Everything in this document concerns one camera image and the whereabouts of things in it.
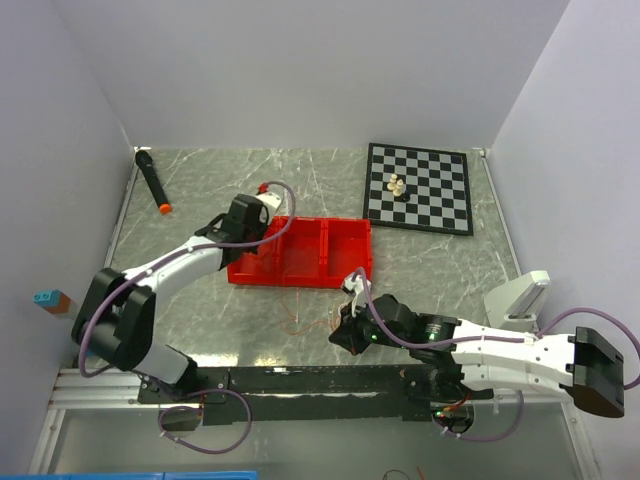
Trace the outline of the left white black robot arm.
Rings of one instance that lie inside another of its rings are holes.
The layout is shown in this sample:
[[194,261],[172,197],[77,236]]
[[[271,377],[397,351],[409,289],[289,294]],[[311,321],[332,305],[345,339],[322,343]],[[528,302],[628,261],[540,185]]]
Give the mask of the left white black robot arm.
[[196,280],[225,269],[245,252],[256,252],[282,204],[265,192],[238,194],[226,213],[198,229],[178,248],[156,260],[125,271],[104,268],[93,278],[72,328],[80,346],[78,368],[85,378],[89,352],[124,372],[161,382],[176,402],[193,397],[200,380],[197,363],[188,355],[154,339],[156,309]]

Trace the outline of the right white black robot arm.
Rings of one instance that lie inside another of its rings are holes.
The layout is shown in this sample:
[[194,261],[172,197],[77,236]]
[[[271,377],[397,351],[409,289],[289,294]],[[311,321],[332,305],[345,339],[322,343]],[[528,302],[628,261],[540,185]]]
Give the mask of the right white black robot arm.
[[416,313],[390,294],[371,305],[351,303],[340,315],[330,343],[353,355],[372,344],[407,349],[429,366],[434,401],[508,389],[572,399],[595,416],[624,415],[623,356],[592,328],[537,337]]

